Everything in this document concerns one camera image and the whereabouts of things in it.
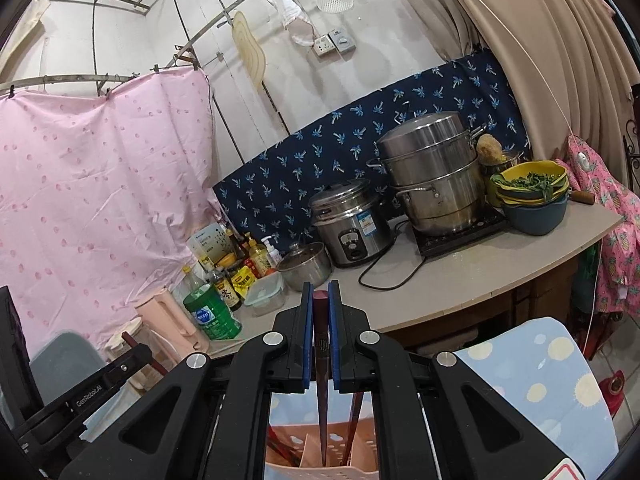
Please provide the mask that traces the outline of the clear food container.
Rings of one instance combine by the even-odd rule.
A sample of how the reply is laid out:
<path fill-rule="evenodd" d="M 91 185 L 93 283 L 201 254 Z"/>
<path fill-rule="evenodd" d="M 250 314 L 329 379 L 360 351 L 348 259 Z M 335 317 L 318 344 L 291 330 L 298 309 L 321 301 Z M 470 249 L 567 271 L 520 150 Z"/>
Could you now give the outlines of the clear food container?
<path fill-rule="evenodd" d="M 244 304 L 250 314 L 257 318 L 281 309 L 285 301 L 285 281 L 280 272 L 273 272 L 250 286 Z"/>

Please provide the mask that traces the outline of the pink dotted curtain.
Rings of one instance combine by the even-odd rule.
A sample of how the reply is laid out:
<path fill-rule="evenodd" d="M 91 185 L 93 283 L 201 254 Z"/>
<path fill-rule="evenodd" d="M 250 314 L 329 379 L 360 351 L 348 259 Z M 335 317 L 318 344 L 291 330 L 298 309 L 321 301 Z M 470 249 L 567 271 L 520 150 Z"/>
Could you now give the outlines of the pink dotted curtain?
<path fill-rule="evenodd" d="M 220 216 L 205 75 L 152 73 L 103 98 L 1 101 L 1 283 L 27 348 L 71 330 L 95 347 L 168 286 Z"/>

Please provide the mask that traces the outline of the large steel steamer pot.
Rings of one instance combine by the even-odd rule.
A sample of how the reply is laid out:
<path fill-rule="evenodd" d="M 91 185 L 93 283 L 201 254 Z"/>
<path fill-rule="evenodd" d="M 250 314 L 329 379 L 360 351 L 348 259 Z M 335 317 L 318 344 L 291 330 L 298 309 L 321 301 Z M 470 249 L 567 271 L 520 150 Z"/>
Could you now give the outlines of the large steel steamer pot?
<path fill-rule="evenodd" d="M 412 226 L 427 235 L 460 232 L 472 226 L 484 202 L 476 151 L 485 125 L 466 128 L 456 112 L 427 114 L 381 136 L 378 157 Z"/>

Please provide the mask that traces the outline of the blue polka dot tablecloth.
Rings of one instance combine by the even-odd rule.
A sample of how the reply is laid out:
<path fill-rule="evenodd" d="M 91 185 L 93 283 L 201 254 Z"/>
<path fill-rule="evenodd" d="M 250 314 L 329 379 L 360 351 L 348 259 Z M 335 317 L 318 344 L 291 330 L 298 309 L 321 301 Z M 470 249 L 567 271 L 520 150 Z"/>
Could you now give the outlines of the blue polka dot tablecloth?
<path fill-rule="evenodd" d="M 456 352 L 538 427 L 587 479 L 597 479 L 618 453 L 608 407 L 587 361 L 554 318 L 536 318 Z"/>

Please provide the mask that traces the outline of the pink electric kettle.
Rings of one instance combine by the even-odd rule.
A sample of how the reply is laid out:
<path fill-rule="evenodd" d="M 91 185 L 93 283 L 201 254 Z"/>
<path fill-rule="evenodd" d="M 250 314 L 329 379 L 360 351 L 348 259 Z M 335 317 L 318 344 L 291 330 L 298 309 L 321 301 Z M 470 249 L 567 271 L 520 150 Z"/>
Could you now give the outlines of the pink electric kettle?
<path fill-rule="evenodd" d="M 134 308 L 176 362 L 194 352 L 208 352 L 209 339 L 195 326 L 192 316 L 178 304 L 168 289 L 162 288 L 156 294 L 138 301 Z"/>

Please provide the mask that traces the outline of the hanging plastic bag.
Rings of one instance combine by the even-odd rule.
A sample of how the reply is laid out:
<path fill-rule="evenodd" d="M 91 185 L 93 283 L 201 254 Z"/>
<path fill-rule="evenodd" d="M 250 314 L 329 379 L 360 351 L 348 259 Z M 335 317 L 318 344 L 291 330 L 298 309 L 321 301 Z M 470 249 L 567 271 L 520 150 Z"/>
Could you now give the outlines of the hanging plastic bag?
<path fill-rule="evenodd" d="M 314 25 L 293 0 L 267 0 L 277 11 L 283 28 L 288 36 L 301 47 L 311 47 L 314 44 Z"/>

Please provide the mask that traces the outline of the navy floral backsplash cloth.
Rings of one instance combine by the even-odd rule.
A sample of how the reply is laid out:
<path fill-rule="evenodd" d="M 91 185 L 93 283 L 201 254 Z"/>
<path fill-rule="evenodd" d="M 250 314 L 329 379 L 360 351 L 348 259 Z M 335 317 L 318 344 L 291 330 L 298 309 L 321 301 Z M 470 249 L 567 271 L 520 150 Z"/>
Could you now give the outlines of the navy floral backsplash cloth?
<path fill-rule="evenodd" d="M 365 178 L 390 202 L 390 178 L 367 165 L 380 154 L 376 142 L 410 119 L 438 112 L 458 113 L 470 129 L 486 126 L 507 150 L 530 151 L 506 74 L 491 50 L 480 49 L 317 119 L 215 184 L 215 195 L 232 226 L 272 236 L 284 252 L 317 239 L 309 201 L 331 184 Z"/>

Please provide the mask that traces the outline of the pink floral apron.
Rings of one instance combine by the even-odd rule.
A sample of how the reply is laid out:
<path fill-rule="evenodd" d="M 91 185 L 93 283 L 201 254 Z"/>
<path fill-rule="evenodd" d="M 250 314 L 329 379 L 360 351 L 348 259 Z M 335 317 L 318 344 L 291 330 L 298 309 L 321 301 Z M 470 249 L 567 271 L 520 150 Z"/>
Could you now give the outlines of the pink floral apron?
<path fill-rule="evenodd" d="M 572 184 L 594 195 L 594 202 L 622 217 L 602 240 L 597 308 L 639 316 L 639 197 L 618 182 L 600 155 L 578 136 L 567 138 L 566 162 Z"/>

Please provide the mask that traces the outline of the metal curtain rail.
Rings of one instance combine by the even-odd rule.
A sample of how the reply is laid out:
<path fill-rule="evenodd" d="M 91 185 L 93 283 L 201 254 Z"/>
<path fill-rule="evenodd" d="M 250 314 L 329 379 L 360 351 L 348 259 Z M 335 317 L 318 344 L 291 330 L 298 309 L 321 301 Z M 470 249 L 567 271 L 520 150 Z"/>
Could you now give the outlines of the metal curtain rail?
<path fill-rule="evenodd" d="M 214 59 L 215 28 L 235 11 L 232 0 L 32 0 L 1 77 L 32 89 L 103 94 L 180 53 L 181 64 L 198 59 L 218 96 L 265 99 L 239 73 L 232 47 Z"/>

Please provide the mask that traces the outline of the dark soy sauce bottle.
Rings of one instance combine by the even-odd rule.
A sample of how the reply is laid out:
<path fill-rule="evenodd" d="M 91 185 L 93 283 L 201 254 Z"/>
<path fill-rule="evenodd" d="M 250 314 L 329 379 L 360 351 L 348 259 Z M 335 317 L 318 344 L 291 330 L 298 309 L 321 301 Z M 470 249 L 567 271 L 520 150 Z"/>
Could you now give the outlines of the dark soy sauce bottle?
<path fill-rule="evenodd" d="M 242 300 L 238 293 L 233 288 L 232 284 L 224 274 L 221 268 L 215 268 L 210 274 L 210 284 L 214 285 L 217 289 L 218 295 L 224 302 L 224 304 L 230 309 L 231 312 L 235 312 L 242 307 Z"/>

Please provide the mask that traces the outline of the green canister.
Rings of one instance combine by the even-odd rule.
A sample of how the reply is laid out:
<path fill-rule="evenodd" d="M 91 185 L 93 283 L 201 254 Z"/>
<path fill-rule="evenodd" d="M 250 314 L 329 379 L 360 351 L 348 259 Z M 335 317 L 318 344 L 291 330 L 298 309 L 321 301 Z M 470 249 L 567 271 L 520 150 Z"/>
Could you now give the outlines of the green canister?
<path fill-rule="evenodd" d="M 183 305 L 209 340 L 234 339 L 241 331 L 241 323 L 209 284 L 187 294 Z"/>

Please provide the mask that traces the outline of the white carton box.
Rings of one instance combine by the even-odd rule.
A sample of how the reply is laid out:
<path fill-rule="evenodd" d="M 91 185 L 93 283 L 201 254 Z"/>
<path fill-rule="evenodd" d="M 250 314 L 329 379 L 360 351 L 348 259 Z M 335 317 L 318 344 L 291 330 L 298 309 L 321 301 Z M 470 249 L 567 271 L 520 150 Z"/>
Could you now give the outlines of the white carton box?
<path fill-rule="evenodd" d="M 233 252 L 231 240 L 229 240 L 226 230 L 216 222 L 190 236 L 186 241 L 186 246 L 189 247 L 206 273 L 213 270 L 221 258 Z"/>

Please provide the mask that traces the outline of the dark maroon wavy chopstick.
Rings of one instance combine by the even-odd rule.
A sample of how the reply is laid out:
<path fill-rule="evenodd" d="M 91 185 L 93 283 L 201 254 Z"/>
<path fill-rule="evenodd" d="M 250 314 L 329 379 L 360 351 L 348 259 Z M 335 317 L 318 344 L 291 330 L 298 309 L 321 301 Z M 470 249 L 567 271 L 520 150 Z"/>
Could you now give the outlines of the dark maroon wavy chopstick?
<path fill-rule="evenodd" d="M 350 404 L 349 422 L 347 426 L 347 438 L 343 453 L 342 465 L 346 466 L 349 457 L 352 455 L 352 444 L 354 443 L 357 426 L 359 422 L 361 407 L 363 402 L 363 392 L 354 392 L 352 394 L 352 404 Z"/>

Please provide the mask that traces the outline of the blue-grey dish rack lid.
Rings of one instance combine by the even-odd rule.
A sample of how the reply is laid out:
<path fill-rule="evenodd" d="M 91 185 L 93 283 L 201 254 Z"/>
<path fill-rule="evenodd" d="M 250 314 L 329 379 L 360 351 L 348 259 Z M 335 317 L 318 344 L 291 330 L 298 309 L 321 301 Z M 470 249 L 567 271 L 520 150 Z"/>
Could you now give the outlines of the blue-grey dish rack lid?
<path fill-rule="evenodd" d="M 88 340 L 74 332 L 57 334 L 30 360 L 43 404 L 50 404 L 106 365 Z"/>

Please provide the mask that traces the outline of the black induction cooktop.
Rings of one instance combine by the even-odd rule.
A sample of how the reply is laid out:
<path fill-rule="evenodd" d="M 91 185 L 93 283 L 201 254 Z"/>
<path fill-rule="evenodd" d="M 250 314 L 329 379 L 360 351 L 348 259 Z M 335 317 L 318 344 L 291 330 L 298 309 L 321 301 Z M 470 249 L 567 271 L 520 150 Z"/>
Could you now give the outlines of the black induction cooktop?
<path fill-rule="evenodd" d="M 501 233 L 508 226 L 506 217 L 497 209 L 485 207 L 470 226 L 458 232 L 427 235 L 413 228 L 420 256 L 426 260 L 441 257 Z"/>

